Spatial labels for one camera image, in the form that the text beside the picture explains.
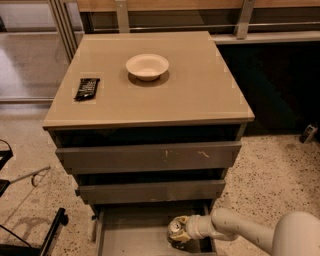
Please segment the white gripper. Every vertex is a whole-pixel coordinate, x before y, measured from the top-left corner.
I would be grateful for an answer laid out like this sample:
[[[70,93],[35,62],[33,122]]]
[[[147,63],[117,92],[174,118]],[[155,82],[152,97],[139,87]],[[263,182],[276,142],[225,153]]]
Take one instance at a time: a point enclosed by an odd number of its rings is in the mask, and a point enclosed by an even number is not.
[[[175,242],[186,243],[192,239],[204,239],[211,237],[214,231],[211,217],[209,215],[192,215],[190,217],[183,215],[174,218],[175,222],[185,225],[186,232],[172,233],[169,238]]]

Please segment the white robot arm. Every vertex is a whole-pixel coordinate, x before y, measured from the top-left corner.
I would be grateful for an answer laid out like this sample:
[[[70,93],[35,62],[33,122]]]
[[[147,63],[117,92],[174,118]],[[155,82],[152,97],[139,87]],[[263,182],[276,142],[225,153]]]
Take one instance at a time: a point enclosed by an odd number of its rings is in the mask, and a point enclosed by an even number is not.
[[[175,217],[167,232],[171,243],[207,237],[234,241],[241,236],[270,256],[320,256],[320,220],[301,211],[285,214],[272,229],[217,208],[209,215]]]

